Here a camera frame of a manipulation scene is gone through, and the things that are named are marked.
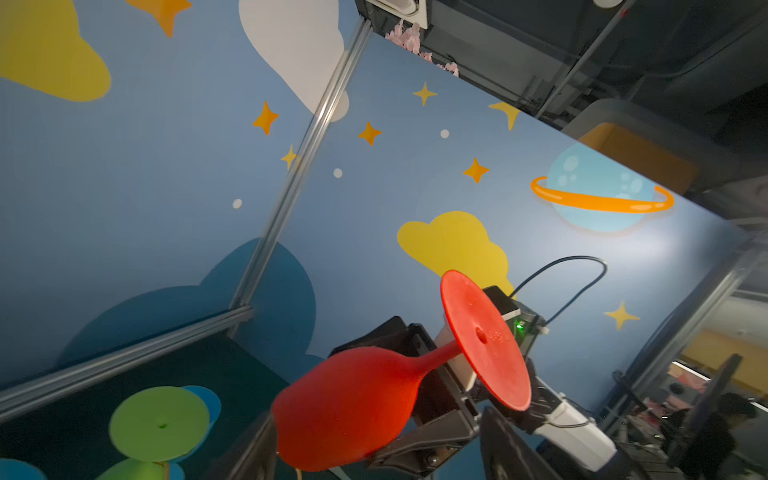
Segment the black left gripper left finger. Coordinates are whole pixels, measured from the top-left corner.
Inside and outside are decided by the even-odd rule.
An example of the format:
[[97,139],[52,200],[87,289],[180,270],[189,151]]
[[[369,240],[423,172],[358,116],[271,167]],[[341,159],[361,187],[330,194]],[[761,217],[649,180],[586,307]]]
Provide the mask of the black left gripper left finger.
[[277,429],[263,412],[205,471],[205,480],[272,480],[277,463]]

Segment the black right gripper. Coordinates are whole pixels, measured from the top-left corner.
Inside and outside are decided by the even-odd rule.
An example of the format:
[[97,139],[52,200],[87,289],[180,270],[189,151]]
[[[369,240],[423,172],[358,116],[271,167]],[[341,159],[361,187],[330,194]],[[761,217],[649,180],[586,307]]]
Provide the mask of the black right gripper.
[[[420,324],[393,316],[370,333],[334,348],[379,347],[418,357],[437,348]],[[479,434],[476,403],[446,364],[422,379],[402,433],[363,461],[345,465],[353,477],[435,477],[438,470]]]

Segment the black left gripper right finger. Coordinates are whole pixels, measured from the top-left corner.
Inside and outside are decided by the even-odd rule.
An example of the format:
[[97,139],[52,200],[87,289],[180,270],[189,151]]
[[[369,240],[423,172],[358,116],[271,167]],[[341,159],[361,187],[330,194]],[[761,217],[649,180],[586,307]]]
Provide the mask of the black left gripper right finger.
[[560,480],[561,477],[515,432],[494,407],[480,420],[480,448],[487,480]]

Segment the blue wine glass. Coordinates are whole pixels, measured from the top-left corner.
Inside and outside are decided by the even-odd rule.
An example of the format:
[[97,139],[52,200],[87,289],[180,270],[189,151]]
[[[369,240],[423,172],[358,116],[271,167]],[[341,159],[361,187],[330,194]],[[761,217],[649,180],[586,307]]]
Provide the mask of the blue wine glass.
[[47,477],[34,465],[20,460],[1,458],[0,480],[47,480]]
[[208,439],[208,436],[217,420],[219,419],[222,411],[222,402],[219,396],[213,390],[200,385],[187,385],[183,386],[183,389],[193,393],[204,403],[207,410],[208,424],[205,435],[193,449],[184,455],[169,461],[168,478],[170,480],[183,480],[185,478],[185,473],[181,464],[189,457],[193,456],[202,447],[202,445]]

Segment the red wine glass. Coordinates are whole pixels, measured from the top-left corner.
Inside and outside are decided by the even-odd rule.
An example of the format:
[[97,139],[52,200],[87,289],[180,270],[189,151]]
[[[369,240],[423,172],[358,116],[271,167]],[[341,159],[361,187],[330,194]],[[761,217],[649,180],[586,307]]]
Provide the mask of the red wine glass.
[[[472,285],[478,286],[465,274],[450,270],[441,278],[440,295],[442,288]],[[329,357],[272,403],[279,456],[306,472],[364,459],[403,430],[425,375],[460,353],[460,346],[452,342],[419,357],[379,347],[352,348]],[[531,404],[531,387],[495,398],[524,411]]]

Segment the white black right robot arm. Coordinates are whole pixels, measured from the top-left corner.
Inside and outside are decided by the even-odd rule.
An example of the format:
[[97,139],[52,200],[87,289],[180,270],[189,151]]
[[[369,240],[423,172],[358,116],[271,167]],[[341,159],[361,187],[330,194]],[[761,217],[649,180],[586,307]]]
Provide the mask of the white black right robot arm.
[[546,479],[627,479],[633,461],[605,434],[590,414],[540,380],[526,363],[532,400],[515,411],[493,397],[463,355],[428,374],[421,383],[405,433],[366,460],[367,467],[396,470],[415,479],[433,479],[437,471],[480,434],[479,406],[488,400],[507,427],[543,437],[536,448],[521,445],[519,464]]

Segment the back green wine glass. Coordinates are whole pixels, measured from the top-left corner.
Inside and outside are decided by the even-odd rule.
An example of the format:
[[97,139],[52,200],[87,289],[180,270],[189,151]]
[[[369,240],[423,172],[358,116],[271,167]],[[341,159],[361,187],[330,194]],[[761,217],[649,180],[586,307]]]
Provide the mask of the back green wine glass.
[[113,412],[108,433],[124,459],[101,479],[169,479],[169,461],[193,449],[206,433],[204,403],[182,387],[139,391]]

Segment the person in background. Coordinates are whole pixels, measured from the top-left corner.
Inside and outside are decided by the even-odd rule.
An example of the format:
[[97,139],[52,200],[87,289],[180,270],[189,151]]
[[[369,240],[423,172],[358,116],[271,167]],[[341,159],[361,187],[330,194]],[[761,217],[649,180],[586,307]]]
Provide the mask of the person in background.
[[696,435],[678,468],[686,479],[717,479],[720,467],[736,448],[731,434],[757,416],[755,406],[745,397],[726,393]]

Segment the right aluminium corner post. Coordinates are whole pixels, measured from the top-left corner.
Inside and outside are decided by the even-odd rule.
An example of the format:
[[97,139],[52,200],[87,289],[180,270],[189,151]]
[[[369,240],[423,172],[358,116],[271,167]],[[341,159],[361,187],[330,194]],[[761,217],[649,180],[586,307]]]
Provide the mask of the right aluminium corner post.
[[298,200],[306,175],[331,124],[331,119],[338,110],[343,93],[346,91],[351,76],[368,43],[371,32],[371,21],[361,17],[352,36],[351,48],[342,54],[323,92],[320,104],[305,132],[297,157],[292,162],[277,202],[243,272],[230,303],[232,309],[243,308],[250,304]]

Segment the horizontal aluminium back rail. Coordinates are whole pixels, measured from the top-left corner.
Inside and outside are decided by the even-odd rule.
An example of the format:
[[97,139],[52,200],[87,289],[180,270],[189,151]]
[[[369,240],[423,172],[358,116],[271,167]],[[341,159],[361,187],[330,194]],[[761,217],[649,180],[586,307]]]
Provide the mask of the horizontal aluminium back rail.
[[250,320],[252,316],[252,307],[236,308],[5,389],[1,392],[1,421],[7,422],[23,416],[166,354],[238,326]]

